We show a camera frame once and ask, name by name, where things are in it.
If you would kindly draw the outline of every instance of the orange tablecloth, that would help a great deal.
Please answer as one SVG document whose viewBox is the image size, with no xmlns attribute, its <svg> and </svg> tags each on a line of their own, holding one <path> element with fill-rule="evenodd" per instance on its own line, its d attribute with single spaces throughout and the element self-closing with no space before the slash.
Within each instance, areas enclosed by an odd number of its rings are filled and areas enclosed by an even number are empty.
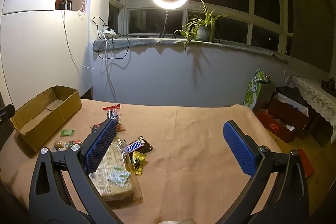
<svg viewBox="0 0 336 224">
<path fill-rule="evenodd" d="M 105 120 L 102 107 L 111 103 L 83 100 L 80 109 L 63 129 L 74 129 L 73 137 L 84 140 L 90 127 Z M 212 224 L 228 210 L 249 176 L 236 162 L 223 138 L 223 124 L 234 120 L 258 145 L 281 152 L 251 110 L 241 105 L 225 108 L 121 105 L 122 124 L 127 131 L 118 136 L 128 143 L 144 136 L 154 150 L 138 176 L 143 203 L 114 210 L 125 224 L 158 224 L 194 218 L 197 224 Z M 60 131 L 46 144 L 52 148 Z M 14 131 L 0 152 L 0 177 L 28 208 L 29 189 L 36 155 Z M 272 176 L 255 212 L 262 209 L 272 188 Z M 76 207 L 85 212 L 68 174 L 65 175 Z"/>
</svg>

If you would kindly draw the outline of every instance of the yellow candy wrapper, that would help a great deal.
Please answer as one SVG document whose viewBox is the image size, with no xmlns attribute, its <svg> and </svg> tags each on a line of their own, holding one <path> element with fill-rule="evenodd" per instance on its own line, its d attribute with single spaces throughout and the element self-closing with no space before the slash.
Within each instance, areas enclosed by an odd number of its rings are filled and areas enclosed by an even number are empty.
<svg viewBox="0 0 336 224">
<path fill-rule="evenodd" d="M 141 175 L 142 174 L 142 167 L 143 164 L 145 162 L 146 159 L 146 155 L 138 152 L 138 151 L 133 151 L 133 155 L 132 155 L 132 165 L 134 167 L 135 170 L 135 174 L 137 175 Z"/>
</svg>

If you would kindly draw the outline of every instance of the blue gripper pad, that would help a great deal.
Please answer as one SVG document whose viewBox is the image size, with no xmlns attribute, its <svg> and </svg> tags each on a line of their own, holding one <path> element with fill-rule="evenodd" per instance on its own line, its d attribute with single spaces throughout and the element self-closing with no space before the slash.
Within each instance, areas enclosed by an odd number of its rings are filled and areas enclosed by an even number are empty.
<svg viewBox="0 0 336 224">
<path fill-rule="evenodd" d="M 110 147 L 113 139 L 117 135 L 117 125 L 114 120 L 111 120 L 100 133 L 94 144 L 85 154 L 84 172 L 86 174 L 97 171 L 97 168 Z"/>
<path fill-rule="evenodd" d="M 226 122 L 223 126 L 223 135 L 242 171 L 252 177 L 257 171 L 256 158 L 238 130 L 230 122 Z"/>
</svg>

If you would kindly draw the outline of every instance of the green packet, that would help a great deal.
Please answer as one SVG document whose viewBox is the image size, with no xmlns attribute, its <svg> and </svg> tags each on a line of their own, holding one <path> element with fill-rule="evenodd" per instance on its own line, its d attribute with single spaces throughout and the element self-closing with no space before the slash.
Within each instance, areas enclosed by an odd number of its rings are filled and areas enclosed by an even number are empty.
<svg viewBox="0 0 336 224">
<path fill-rule="evenodd" d="M 66 136 L 70 136 L 72 137 L 74 135 L 75 131 L 73 129 L 63 129 L 61 131 L 61 137 L 66 137 Z"/>
</svg>

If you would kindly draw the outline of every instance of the lace tablecloth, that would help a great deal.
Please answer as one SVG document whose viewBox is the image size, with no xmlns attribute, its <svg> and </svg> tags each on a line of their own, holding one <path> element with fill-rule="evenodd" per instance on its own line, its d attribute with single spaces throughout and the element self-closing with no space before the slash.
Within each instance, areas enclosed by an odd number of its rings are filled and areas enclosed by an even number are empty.
<svg viewBox="0 0 336 224">
<path fill-rule="evenodd" d="M 334 142 L 336 140 L 336 97 L 325 92 L 320 82 L 297 76 L 293 76 L 292 80 L 303 99 L 333 126 L 330 142 Z"/>
</svg>

